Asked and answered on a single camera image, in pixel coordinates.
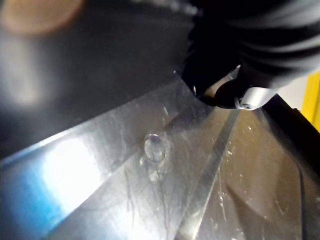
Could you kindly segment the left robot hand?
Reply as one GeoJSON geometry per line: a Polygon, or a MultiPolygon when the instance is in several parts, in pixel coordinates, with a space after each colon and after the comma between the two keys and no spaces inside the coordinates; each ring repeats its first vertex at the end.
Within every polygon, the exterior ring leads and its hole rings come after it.
{"type": "Polygon", "coordinates": [[[320,68],[317,0],[194,0],[181,78],[200,101],[255,110],[320,68]]]}

